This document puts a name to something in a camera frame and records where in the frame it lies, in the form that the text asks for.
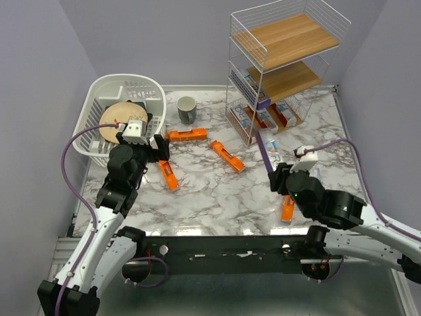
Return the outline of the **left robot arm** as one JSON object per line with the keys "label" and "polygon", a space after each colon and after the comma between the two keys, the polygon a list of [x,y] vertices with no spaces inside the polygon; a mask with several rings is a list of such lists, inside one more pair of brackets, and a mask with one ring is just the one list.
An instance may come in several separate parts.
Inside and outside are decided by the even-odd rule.
{"label": "left robot arm", "polygon": [[145,137],[144,120],[108,126],[117,131],[119,144],[109,153],[108,174],[95,205],[87,206],[91,220],[86,231],[55,278],[42,281],[37,289],[45,315],[96,315],[101,294],[128,262],[143,261],[148,268],[159,262],[164,268],[160,282],[169,277],[168,264],[147,255],[145,232],[121,227],[136,200],[147,164],[169,159],[169,141],[156,134],[157,147],[152,147]]}

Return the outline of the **purple silver toothpaste box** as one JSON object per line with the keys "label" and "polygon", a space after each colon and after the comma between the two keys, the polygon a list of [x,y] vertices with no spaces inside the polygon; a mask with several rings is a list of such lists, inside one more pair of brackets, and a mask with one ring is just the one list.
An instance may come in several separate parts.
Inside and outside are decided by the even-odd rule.
{"label": "purple silver toothpaste box", "polygon": [[316,179],[321,180],[320,169],[318,167],[313,168],[310,174]]}
{"label": "purple silver toothpaste box", "polygon": [[260,129],[256,133],[256,141],[267,172],[274,172],[284,162],[278,143],[271,129]]}
{"label": "purple silver toothpaste box", "polygon": [[233,68],[230,70],[230,79],[249,104],[252,106],[255,105],[257,110],[265,109],[272,103],[271,98],[263,88],[259,88],[259,85],[256,83],[247,81]]}

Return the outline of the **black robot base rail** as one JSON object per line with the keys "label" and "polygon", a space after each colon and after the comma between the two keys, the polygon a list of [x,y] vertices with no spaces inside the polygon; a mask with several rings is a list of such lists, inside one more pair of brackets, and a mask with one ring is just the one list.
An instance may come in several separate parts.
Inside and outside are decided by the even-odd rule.
{"label": "black robot base rail", "polygon": [[266,236],[147,236],[125,226],[114,235],[135,244],[134,263],[124,265],[125,277],[162,275],[230,275],[247,273],[300,274],[311,261],[328,258],[321,244],[305,234]]}

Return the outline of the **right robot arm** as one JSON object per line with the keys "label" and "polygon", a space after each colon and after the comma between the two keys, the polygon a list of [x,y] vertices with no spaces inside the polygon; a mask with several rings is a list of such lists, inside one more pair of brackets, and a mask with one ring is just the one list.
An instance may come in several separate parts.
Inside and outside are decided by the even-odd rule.
{"label": "right robot arm", "polygon": [[393,228],[372,205],[348,192],[326,189],[308,171],[293,171],[287,163],[267,171],[271,191],[291,198],[302,215],[315,222],[298,247],[302,254],[384,263],[420,283],[420,241],[409,236],[419,231],[405,224]]}

